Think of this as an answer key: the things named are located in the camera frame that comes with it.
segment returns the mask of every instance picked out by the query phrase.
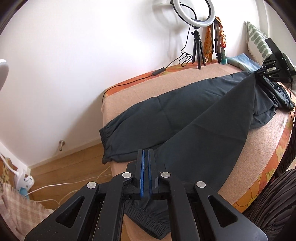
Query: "tripod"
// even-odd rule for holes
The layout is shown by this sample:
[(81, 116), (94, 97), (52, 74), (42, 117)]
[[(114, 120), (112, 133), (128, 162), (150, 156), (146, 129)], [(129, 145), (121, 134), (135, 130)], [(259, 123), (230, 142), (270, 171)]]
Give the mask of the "tripod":
[(192, 63), (194, 64), (195, 62), (195, 56), (196, 56), (196, 53), (197, 53), (197, 67), (198, 69), (201, 69), (201, 66), (200, 66), (200, 55), (202, 57), (202, 61), (203, 61), (203, 64), (204, 66), (206, 66), (206, 63), (205, 63), (205, 57), (203, 55), (203, 47), (202, 47), (202, 41), (200, 39), (200, 34), (198, 32), (198, 27), (194, 27), (194, 31), (191, 32), (192, 35), (194, 35), (194, 45), (193, 45), (193, 58), (192, 58)]

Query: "elastic cuff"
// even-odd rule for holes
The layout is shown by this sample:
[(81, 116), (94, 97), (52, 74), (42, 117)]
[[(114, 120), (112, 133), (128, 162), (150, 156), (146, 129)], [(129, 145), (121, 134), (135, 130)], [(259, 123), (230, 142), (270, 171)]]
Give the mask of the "elastic cuff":
[(101, 136), (101, 141), (102, 141), (102, 144), (103, 144), (103, 147), (105, 150), (106, 149), (106, 142), (107, 142), (105, 127), (100, 129), (100, 136)]
[(170, 233), (170, 227), (159, 221), (155, 216), (136, 207), (132, 202), (126, 202), (124, 213), (150, 236), (163, 239)]

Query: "pillow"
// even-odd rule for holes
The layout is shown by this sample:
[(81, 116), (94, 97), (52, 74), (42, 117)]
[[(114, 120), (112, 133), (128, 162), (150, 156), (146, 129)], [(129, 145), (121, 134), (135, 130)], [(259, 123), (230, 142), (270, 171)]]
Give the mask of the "pillow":
[(246, 29), (246, 41), (248, 44), (248, 50), (255, 61), (258, 64), (262, 65), (263, 60), (272, 54), (271, 49), (265, 42), (267, 36), (250, 22), (246, 23)]

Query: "white wall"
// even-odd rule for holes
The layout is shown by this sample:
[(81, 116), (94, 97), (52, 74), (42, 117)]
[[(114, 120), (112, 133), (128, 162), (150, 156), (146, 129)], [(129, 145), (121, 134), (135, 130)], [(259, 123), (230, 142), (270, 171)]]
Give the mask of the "white wall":
[(5, 156), (9, 157), (11, 160), (11, 163), (16, 166), (17, 168), (22, 168), (25, 170), (26, 174), (30, 174), (30, 169), (18, 158), (14, 156), (13, 153), (11, 153), (1, 142), (0, 142), (0, 153)]
[(269, 37), (272, 38), (279, 49), (289, 56), (293, 64), (296, 65), (295, 40), (276, 11), (266, 2), (264, 2), (264, 5), (267, 13)]
[[(103, 91), (166, 66), (185, 44), (188, 26), (166, 2), (29, 0), (0, 36), (0, 58), (10, 68), (0, 94), (0, 141), (33, 165), (56, 155), (60, 139), (64, 151), (99, 139)], [(207, 16), (205, 1), (182, 2)], [(247, 51), (243, 22), (259, 27), (255, 0), (213, 3), (227, 55)], [(190, 35), (185, 50), (192, 44)]]

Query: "white lamp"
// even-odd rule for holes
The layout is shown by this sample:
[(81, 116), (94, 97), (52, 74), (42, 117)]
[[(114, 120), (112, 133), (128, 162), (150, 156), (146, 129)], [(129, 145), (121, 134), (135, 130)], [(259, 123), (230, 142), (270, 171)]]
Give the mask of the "white lamp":
[(209, 7), (209, 16), (205, 21), (197, 20), (197, 19), (192, 19), (190, 18), (182, 9), (180, 0), (171, 0), (171, 3), (173, 4), (173, 7), (176, 11), (176, 13), (179, 15), (179, 17), (184, 20), (186, 23), (192, 25), (193, 27), (196, 28), (204, 28), (210, 26), (214, 20), (215, 20), (215, 10), (214, 10), (214, 5), (211, 2), (211, 0), (205, 0), (208, 7)]
[(0, 59), (0, 90), (2, 89), (8, 75), (8, 64), (4, 59)]

